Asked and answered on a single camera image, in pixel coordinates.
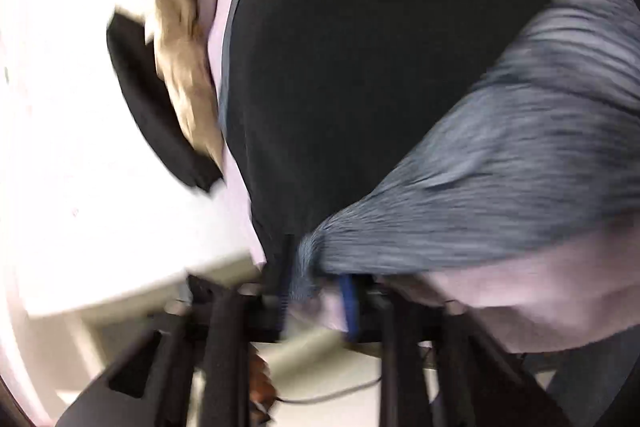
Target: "tan fabric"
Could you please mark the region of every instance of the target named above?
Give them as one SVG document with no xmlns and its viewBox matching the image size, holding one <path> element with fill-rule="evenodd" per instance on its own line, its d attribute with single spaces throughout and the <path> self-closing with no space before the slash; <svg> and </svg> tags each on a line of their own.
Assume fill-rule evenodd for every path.
<svg viewBox="0 0 640 427">
<path fill-rule="evenodd" d="M 158 75 L 166 83 L 182 132 L 222 168 L 218 100 L 207 70 L 197 0 L 119 0 L 116 9 L 144 21 L 147 41 L 154 40 Z"/>
</svg>

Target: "black cloth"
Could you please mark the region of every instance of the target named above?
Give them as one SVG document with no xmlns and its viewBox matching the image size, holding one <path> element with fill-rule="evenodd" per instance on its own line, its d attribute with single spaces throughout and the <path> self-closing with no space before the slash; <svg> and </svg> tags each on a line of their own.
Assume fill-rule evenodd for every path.
<svg viewBox="0 0 640 427">
<path fill-rule="evenodd" d="M 300 238 L 373 190 L 548 1 L 239 0 L 225 127 L 254 222 Z"/>
<path fill-rule="evenodd" d="M 166 85 L 156 73 L 153 43 L 145 44 L 142 25 L 116 13 L 107 29 L 107 47 L 122 95 L 146 142 L 182 183 L 209 192 L 222 178 L 220 169 L 182 134 Z"/>
</svg>

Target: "cable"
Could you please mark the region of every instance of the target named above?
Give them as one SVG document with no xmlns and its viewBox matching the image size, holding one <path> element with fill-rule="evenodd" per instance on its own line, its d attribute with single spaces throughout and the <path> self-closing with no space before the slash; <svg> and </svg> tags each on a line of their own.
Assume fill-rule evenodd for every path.
<svg viewBox="0 0 640 427">
<path fill-rule="evenodd" d="M 338 398 L 342 398 L 345 396 L 349 396 L 350 394 L 357 393 L 358 391 L 364 391 L 365 389 L 369 389 L 370 387 L 374 387 L 375 385 L 379 384 L 381 380 L 382 380 L 382 377 L 378 377 L 376 378 L 376 380 L 371 380 L 370 382 L 367 382 L 367 383 L 361 383 L 360 385 L 356 385 L 355 387 L 348 387 L 347 389 L 336 391 L 335 393 L 316 396 L 315 398 L 289 400 L 286 398 L 277 397 L 276 401 L 280 403 L 287 403 L 289 405 L 313 405 L 316 403 L 324 403 L 324 402 L 329 402 L 331 400 L 336 400 Z"/>
</svg>

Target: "gray cloth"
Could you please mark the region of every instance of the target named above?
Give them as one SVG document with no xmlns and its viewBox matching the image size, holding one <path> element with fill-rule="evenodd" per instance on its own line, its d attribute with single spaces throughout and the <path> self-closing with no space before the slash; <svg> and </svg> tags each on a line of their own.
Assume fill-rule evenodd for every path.
<svg viewBox="0 0 640 427">
<path fill-rule="evenodd" d="M 640 209 L 639 115 L 633 0 L 552 0 L 370 195 L 305 237 L 292 296 L 316 272 L 477 266 Z"/>
</svg>

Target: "wire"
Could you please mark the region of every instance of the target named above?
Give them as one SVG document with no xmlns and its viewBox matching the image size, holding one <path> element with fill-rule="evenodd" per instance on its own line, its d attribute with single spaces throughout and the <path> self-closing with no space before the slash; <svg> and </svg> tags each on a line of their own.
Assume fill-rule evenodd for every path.
<svg viewBox="0 0 640 427">
<path fill-rule="evenodd" d="M 335 393 L 316 396 L 315 398 L 289 400 L 286 398 L 277 397 L 276 401 L 280 403 L 287 403 L 289 405 L 313 405 L 316 403 L 324 403 L 324 402 L 329 402 L 331 400 L 336 400 L 338 398 L 342 398 L 345 396 L 349 396 L 350 394 L 357 393 L 358 391 L 364 391 L 365 389 L 369 389 L 370 387 L 374 387 L 375 385 L 379 384 L 381 380 L 382 380 L 382 377 L 378 377 L 376 378 L 376 380 L 371 380 L 370 382 L 367 382 L 367 383 L 361 383 L 360 385 L 356 385 L 355 387 L 348 387 L 347 389 L 336 391 Z"/>
</svg>

